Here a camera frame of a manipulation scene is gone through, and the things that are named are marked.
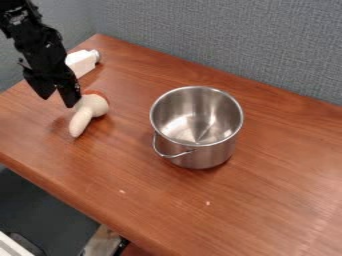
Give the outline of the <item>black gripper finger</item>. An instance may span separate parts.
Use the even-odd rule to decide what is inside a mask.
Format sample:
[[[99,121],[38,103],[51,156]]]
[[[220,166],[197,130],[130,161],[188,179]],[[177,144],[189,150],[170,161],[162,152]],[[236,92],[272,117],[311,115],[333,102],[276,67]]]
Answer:
[[[27,77],[26,80],[37,94],[47,100],[57,90],[54,81],[47,77]]]
[[[75,78],[62,78],[55,81],[62,100],[67,108],[73,108],[82,98],[81,85]]]

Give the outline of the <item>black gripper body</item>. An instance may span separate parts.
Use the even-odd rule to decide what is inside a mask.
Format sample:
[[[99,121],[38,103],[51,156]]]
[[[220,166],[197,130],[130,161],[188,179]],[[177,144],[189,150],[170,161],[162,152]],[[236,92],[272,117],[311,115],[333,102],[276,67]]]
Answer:
[[[78,79],[66,64],[67,51],[55,29],[21,29],[18,51],[27,63],[23,75],[33,88],[77,88]]]

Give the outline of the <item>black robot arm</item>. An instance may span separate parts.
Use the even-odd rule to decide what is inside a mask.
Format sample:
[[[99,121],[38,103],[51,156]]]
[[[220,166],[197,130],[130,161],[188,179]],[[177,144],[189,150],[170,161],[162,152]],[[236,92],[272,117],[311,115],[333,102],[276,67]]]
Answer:
[[[45,100],[59,91],[66,107],[73,108],[82,99],[79,81],[66,64],[62,35],[42,18],[31,0],[0,0],[0,30],[23,55],[25,79]]]

